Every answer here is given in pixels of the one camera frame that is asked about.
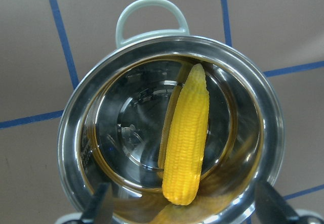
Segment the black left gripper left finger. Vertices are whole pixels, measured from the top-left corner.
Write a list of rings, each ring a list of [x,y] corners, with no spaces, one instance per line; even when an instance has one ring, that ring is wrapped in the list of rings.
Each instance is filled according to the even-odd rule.
[[[112,186],[101,183],[81,215],[82,223],[111,223],[113,216]]]

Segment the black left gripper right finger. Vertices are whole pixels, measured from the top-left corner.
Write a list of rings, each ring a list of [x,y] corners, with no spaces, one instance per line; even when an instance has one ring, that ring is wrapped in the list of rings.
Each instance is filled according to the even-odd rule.
[[[260,223],[298,223],[298,213],[265,181],[255,186],[255,211]]]

